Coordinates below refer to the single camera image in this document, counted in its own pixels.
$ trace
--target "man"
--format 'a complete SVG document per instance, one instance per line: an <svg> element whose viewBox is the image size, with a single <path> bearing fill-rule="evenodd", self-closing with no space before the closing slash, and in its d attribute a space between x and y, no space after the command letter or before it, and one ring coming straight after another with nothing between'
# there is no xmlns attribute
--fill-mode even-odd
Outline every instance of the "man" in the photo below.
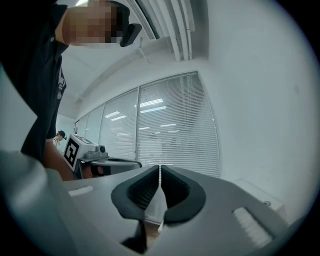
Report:
<svg viewBox="0 0 320 256"><path fill-rule="evenodd" d="M56 136L52 139L53 145L58 148L60 147L60 142L63 139L67 139L66 133L63 130L57 132Z"/></svg>
<svg viewBox="0 0 320 256"><path fill-rule="evenodd" d="M37 115L21 151L57 170L64 181L73 180L73 172L53 144L58 108L67 87L61 54L68 45L114 42L129 24L129 9L107 0L71 8L56 1L7 2L1 7L9 18L1 15L0 61Z"/></svg>

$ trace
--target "ceiling light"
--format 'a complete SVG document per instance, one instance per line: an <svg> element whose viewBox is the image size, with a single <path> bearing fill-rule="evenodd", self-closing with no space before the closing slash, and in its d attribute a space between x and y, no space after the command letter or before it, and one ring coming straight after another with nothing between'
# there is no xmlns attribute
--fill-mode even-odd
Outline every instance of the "ceiling light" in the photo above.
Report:
<svg viewBox="0 0 320 256"><path fill-rule="evenodd" d="M112 117L112 116L117 115L117 114L120 114L120 112L116 111L116 112L113 112L113 113L111 113L111 114L107 114L107 115L105 115L104 117L105 117L105 118L109 118L109 117Z"/></svg>
<svg viewBox="0 0 320 256"><path fill-rule="evenodd" d="M157 110L164 110L166 108L167 108L166 106L160 106L160 107L150 108L147 110L142 110L142 111L140 111L140 113L147 113L147 112L152 112L152 111L157 111Z"/></svg>
<svg viewBox="0 0 320 256"><path fill-rule="evenodd" d="M161 102L164 102L164 101L162 100L162 98L158 98L158 99L155 99L155 100L147 101L147 102L141 103L141 104L140 104L140 108L145 107L145 106L148 106L148 105L152 105L152 104L161 103Z"/></svg>
<svg viewBox="0 0 320 256"><path fill-rule="evenodd" d="M76 4L75 4L75 6L80 6L80 5L83 5L84 3L87 3L88 2L88 0L79 0Z"/></svg>
<svg viewBox="0 0 320 256"><path fill-rule="evenodd" d="M122 115L122 116L119 116L119 117L116 117L114 119L110 119L111 121L116 121L118 119L122 119L122 118L126 118L127 116L126 115Z"/></svg>
<svg viewBox="0 0 320 256"><path fill-rule="evenodd" d="M175 123L172 123L172 124L165 124L165 125L160 125L160 127L166 127L166 126L175 126L176 124Z"/></svg>

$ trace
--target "window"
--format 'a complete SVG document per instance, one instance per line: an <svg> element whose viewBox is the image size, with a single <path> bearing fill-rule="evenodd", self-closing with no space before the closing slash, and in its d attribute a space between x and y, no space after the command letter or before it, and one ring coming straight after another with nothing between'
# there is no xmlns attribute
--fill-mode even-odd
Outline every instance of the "window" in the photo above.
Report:
<svg viewBox="0 0 320 256"><path fill-rule="evenodd" d="M140 87L137 160L219 177L215 121L197 73Z"/></svg>
<svg viewBox="0 0 320 256"><path fill-rule="evenodd" d="M80 118L78 122L75 123L75 127L77 127L77 135L84 137L86 132L88 114L84 115Z"/></svg>
<svg viewBox="0 0 320 256"><path fill-rule="evenodd" d="M105 104L102 104L101 106L98 106L97 108L92 110L89 113L89 116L86 122L84 137L96 144L99 143L100 125L101 125L102 114L104 111L104 105Z"/></svg>
<svg viewBox="0 0 320 256"><path fill-rule="evenodd" d="M99 144L111 157L136 158L137 93L134 89L105 103Z"/></svg>
<svg viewBox="0 0 320 256"><path fill-rule="evenodd" d="M82 117L76 126L79 136L104 145L111 157L220 176L215 119L196 72L128 91Z"/></svg>

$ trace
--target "white wall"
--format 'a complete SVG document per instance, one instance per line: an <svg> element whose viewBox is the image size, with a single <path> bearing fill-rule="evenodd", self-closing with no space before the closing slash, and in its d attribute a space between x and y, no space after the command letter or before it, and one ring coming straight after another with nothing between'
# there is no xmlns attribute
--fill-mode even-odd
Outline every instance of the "white wall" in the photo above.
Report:
<svg viewBox="0 0 320 256"><path fill-rule="evenodd" d="M75 103L75 100L73 99L73 97L67 94L67 90L68 90L68 85L65 93L62 96L58 113L62 116L75 119L78 114L79 105Z"/></svg>
<svg viewBox="0 0 320 256"><path fill-rule="evenodd" d="M221 114L213 101L222 177L246 178L278 198L291 223L305 212L319 181L319 65L274 2L207 4L209 61L226 103Z"/></svg>
<svg viewBox="0 0 320 256"><path fill-rule="evenodd" d="M209 64L208 61L201 58L178 63L175 61L174 55L170 54L168 50L149 54L147 58L151 64L148 64L144 59L138 59L101 83L82 102L77 119L104 102L133 88L168 76L206 68Z"/></svg>
<svg viewBox="0 0 320 256"><path fill-rule="evenodd" d="M59 151L65 151L69 136L74 132L75 122L76 122L75 119L69 118L61 114L57 115L56 123L55 123L56 132L62 130L65 132L65 135L66 135L66 140L63 139L60 142L60 147L58 148Z"/></svg>

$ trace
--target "black cap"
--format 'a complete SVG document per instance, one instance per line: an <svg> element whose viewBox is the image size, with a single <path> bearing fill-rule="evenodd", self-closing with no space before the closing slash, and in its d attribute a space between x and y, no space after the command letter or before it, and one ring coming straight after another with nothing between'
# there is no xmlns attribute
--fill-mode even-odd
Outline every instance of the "black cap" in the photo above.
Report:
<svg viewBox="0 0 320 256"><path fill-rule="evenodd" d="M58 133L66 140L67 136L66 133L63 130L58 131Z"/></svg>

